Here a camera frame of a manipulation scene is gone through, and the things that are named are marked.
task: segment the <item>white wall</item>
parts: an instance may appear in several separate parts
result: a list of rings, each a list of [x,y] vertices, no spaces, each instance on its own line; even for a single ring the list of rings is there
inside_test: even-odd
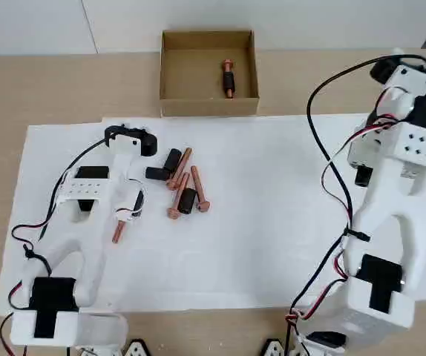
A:
[[[0,54],[95,53],[80,0],[0,0]]]
[[[421,47],[426,0],[84,0],[99,52],[172,28],[252,28],[259,48]],[[94,53],[82,0],[0,0],[0,54]]]
[[[426,0],[85,0],[100,52],[158,50],[163,29],[250,27],[259,48],[421,47]]]

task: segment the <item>copper screw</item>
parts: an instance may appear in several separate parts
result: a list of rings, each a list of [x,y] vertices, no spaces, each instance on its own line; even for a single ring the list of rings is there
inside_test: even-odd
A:
[[[177,170],[175,171],[173,177],[171,179],[167,180],[167,187],[171,191],[174,191],[175,189],[178,188],[178,186],[180,184],[180,175],[182,174],[183,169],[185,168],[185,165],[190,158],[191,152],[192,152],[192,149],[190,147],[188,147],[185,150],[185,152],[182,155],[182,158],[180,159],[180,163],[178,164]]]
[[[191,176],[193,177],[193,182],[195,183],[195,189],[198,194],[198,205],[197,208],[202,213],[205,213],[210,209],[210,202],[205,199],[205,192],[201,185],[200,175],[198,174],[198,168],[196,165],[191,167]]]
[[[117,222],[116,230],[114,231],[114,235],[112,236],[112,242],[118,243],[121,237],[122,230],[124,229],[125,221],[119,220]]]
[[[190,179],[190,173],[183,173],[182,179],[180,181],[180,187],[178,188],[177,195],[175,196],[174,204],[171,208],[167,209],[167,215],[169,218],[175,220],[180,216],[180,212],[178,211],[178,203],[180,202],[180,197],[182,196],[183,190],[186,187],[186,183],[188,183]]]
[[[233,61],[231,59],[225,59],[223,61],[223,70],[225,72],[231,72],[232,68],[233,68]],[[233,99],[233,90],[232,89],[228,89],[226,91],[226,97],[228,99]]]

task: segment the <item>bolt with black sleeve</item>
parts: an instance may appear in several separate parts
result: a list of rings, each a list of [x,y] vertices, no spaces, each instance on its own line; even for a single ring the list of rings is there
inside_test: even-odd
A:
[[[170,153],[168,154],[167,160],[163,165],[163,169],[170,173],[174,173],[177,169],[178,162],[180,162],[180,158],[182,157],[182,152],[177,150],[176,148],[172,148]]]
[[[193,209],[193,204],[197,191],[191,188],[185,188],[178,203],[178,211],[182,214],[190,214]]]
[[[235,75],[231,71],[233,68],[233,61],[231,59],[225,59],[223,61],[223,90],[226,94],[226,98],[233,99],[235,93]]]

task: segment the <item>black clamp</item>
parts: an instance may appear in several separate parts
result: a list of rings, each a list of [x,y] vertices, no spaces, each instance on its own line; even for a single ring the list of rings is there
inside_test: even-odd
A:
[[[116,139],[117,135],[133,137],[140,140],[140,155],[150,157],[157,153],[157,138],[144,129],[126,128],[125,126],[109,126],[104,130],[104,139],[106,146],[109,147],[109,141]]]
[[[361,241],[368,243],[371,240],[369,235],[366,235],[364,232],[354,231],[351,228],[345,228],[344,234],[350,234]]]
[[[27,259],[36,259],[36,260],[40,260],[42,261],[42,263],[45,265],[45,268],[47,269],[47,273],[48,276],[51,276],[51,267],[50,267],[50,263],[48,263],[47,259],[44,258],[42,255],[40,254],[36,254],[34,250],[30,249],[27,247],[27,245],[23,245],[23,249],[25,250],[25,257]]]

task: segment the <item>electrical wire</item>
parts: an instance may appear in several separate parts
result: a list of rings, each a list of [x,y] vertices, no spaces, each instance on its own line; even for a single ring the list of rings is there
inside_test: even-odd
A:
[[[345,280],[348,279],[348,273],[345,272],[344,268],[342,268],[340,266],[340,257],[343,255],[344,250],[342,249],[340,252],[337,253],[337,255],[335,256],[335,258],[333,259],[333,268],[335,269],[335,271]]]
[[[322,272],[324,269],[325,264],[327,263],[328,259],[330,258],[330,255],[334,252],[334,250],[340,245],[341,238],[345,235],[345,231],[340,235],[340,237],[330,246],[327,253],[325,254],[324,258],[318,265],[317,269],[315,270],[314,274],[311,276],[311,278],[307,281],[306,285],[302,288],[301,292],[295,297],[295,299],[292,301],[292,304],[289,309],[289,314],[292,313],[292,310],[297,305],[298,301],[307,293],[310,286],[315,282],[318,275]],[[287,323],[287,331],[286,331],[286,344],[284,347],[284,354],[287,355],[289,352],[289,343],[290,343],[290,333],[291,333],[291,324]]]
[[[320,296],[317,298],[315,303],[312,305],[312,307],[309,309],[307,313],[303,313],[302,311],[298,309],[293,309],[292,313],[289,313],[286,315],[287,320],[308,320],[310,319],[314,313],[317,311],[318,307],[322,304],[325,297],[329,294],[330,290],[336,283],[343,283],[346,282],[347,278],[338,278],[337,280],[333,280],[331,283],[328,284],[327,287],[321,292]]]
[[[27,308],[20,308],[20,307],[16,306],[15,304],[13,304],[13,302],[12,302],[13,295],[20,289],[20,287],[22,287],[21,281],[19,281],[17,284],[15,284],[15,286],[10,290],[8,297],[7,297],[8,303],[9,303],[9,305],[12,309],[27,310]]]
[[[10,348],[10,346],[8,345],[7,341],[5,341],[5,337],[4,337],[4,326],[7,323],[7,321],[13,316],[13,313],[10,313],[9,315],[7,315],[3,321],[0,323],[0,342],[3,345],[6,353],[9,356],[16,356],[15,352]],[[23,348],[23,356],[27,356],[27,347],[25,346]]]
[[[425,64],[426,64],[426,58],[420,55],[416,55],[416,54],[399,54],[399,55],[391,55],[391,56],[380,56],[374,59],[369,59],[365,62],[359,63],[357,65],[354,65],[352,67],[347,68],[346,70],[343,70],[339,73],[337,73],[334,76],[331,76],[330,78],[328,78],[327,80],[325,80],[324,82],[322,82],[311,94],[310,97],[307,101],[307,109],[306,109],[306,114],[307,114],[307,121],[309,123],[309,128],[312,132],[312,135],[314,137],[315,142],[317,143],[317,146],[319,147],[322,155],[325,157],[325,159],[327,161],[330,160],[330,155],[327,152],[327,149],[324,147],[322,141],[320,140],[320,137],[318,136],[317,130],[315,129],[313,120],[312,120],[312,103],[313,103],[313,99],[317,96],[317,94],[324,88],[326,87],[328,84],[330,84],[331,82],[335,81],[338,78],[341,78],[342,76],[346,76],[348,73],[352,73],[355,70],[358,70],[360,68],[366,67],[368,65],[372,65],[376,62],[380,62],[382,60],[387,60],[387,59],[419,59],[422,60]],[[347,230],[347,227],[352,227],[351,225],[353,224],[353,203],[352,203],[352,198],[350,196],[350,191],[348,190],[347,185],[345,184],[342,176],[340,175],[340,173],[338,172],[336,166],[333,164],[333,162],[330,163],[330,167],[333,171],[333,173],[335,174],[336,179],[338,180],[338,183],[341,186],[342,191],[344,192],[346,201],[347,201],[347,213],[348,216],[350,217],[350,226],[346,226],[344,229],[344,232],[342,233],[342,235],[340,235],[340,237],[332,244],[332,246],[330,246],[329,250],[327,251],[327,253],[325,254],[324,258],[322,259],[321,263],[319,264],[319,266],[317,267],[317,269],[315,270],[314,274],[311,276],[311,278],[308,280],[308,282],[306,283],[306,285],[304,286],[304,288],[301,290],[301,292],[298,294],[298,296],[292,301],[291,307],[290,307],[290,311],[292,311],[292,309],[295,307],[295,305],[297,304],[297,302],[307,293],[307,291],[309,290],[310,286],[314,283],[314,281],[317,279],[317,276],[321,273],[321,271],[323,270],[326,262],[328,261],[330,255],[333,253],[333,251],[340,245],[341,242],[341,238],[345,235],[345,232]],[[291,334],[291,325],[290,323],[287,323],[287,332],[286,332],[286,345],[284,348],[284,354],[287,355],[289,353],[289,339],[290,339],[290,334]]]

